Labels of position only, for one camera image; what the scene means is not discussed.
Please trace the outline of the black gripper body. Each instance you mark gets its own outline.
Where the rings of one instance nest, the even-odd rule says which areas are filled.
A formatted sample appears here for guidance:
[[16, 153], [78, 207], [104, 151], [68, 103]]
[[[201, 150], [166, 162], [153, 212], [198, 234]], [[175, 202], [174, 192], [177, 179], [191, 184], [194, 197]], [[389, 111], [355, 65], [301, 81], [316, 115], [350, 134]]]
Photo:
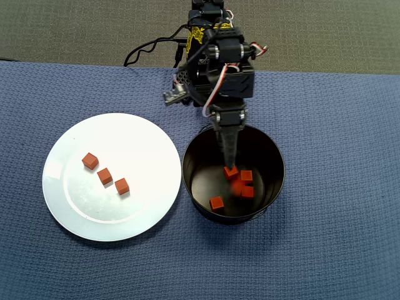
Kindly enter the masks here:
[[251, 64], [212, 67], [212, 108], [244, 108], [253, 97], [255, 71]]

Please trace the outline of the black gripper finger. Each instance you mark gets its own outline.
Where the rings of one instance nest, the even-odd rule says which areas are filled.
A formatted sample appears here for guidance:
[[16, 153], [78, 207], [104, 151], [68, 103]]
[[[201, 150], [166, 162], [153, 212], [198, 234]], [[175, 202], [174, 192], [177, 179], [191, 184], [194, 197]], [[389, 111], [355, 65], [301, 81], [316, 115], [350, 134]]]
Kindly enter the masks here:
[[246, 123], [246, 110], [214, 110], [211, 113], [211, 119], [224, 156], [225, 166], [232, 168], [236, 162], [238, 135]]

